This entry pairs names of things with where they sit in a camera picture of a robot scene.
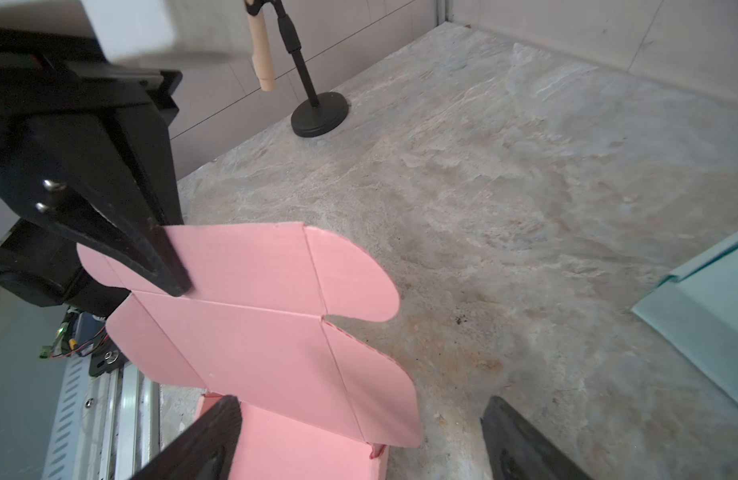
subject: gray floor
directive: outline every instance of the gray floor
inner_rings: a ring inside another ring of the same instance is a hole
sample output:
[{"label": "gray floor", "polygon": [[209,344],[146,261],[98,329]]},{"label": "gray floor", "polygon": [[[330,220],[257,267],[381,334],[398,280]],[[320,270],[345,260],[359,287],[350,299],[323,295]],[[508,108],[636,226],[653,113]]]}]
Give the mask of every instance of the gray floor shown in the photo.
[{"label": "gray floor", "polygon": [[[491,395],[594,478],[738,478],[738,407],[629,312],[738,229],[738,108],[451,24],[337,90],[338,129],[283,120],[180,195],[188,224],[304,220],[395,279],[397,318],[335,320],[417,384],[389,479],[490,478]],[[165,390],[166,441],[195,395]]]}]

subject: black stand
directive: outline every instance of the black stand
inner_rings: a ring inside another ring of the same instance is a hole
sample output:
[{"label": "black stand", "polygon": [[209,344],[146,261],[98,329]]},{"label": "black stand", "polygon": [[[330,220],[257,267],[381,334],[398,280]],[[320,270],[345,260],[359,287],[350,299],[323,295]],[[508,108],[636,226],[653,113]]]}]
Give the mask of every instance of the black stand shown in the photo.
[{"label": "black stand", "polygon": [[347,100],[336,91],[316,94],[311,75],[307,72],[305,59],[300,52],[302,46],[295,30],[295,24],[286,14],[281,0],[255,0],[254,4],[246,5],[246,10],[252,16],[257,15],[265,2],[271,3],[275,8],[278,15],[278,30],[281,32],[284,46],[295,61],[302,86],[305,87],[307,93],[307,100],[302,102],[291,114],[291,129],[295,131],[297,136],[307,138],[318,137],[334,130],[347,117],[347,112],[350,109]]}]

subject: white object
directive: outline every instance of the white object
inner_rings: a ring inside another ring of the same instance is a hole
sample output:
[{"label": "white object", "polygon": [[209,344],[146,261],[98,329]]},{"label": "white object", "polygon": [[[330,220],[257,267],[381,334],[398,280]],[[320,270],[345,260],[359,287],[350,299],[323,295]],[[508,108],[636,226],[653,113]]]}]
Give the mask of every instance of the white object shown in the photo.
[{"label": "white object", "polygon": [[82,0],[108,62],[187,69],[253,52],[243,0]]}]

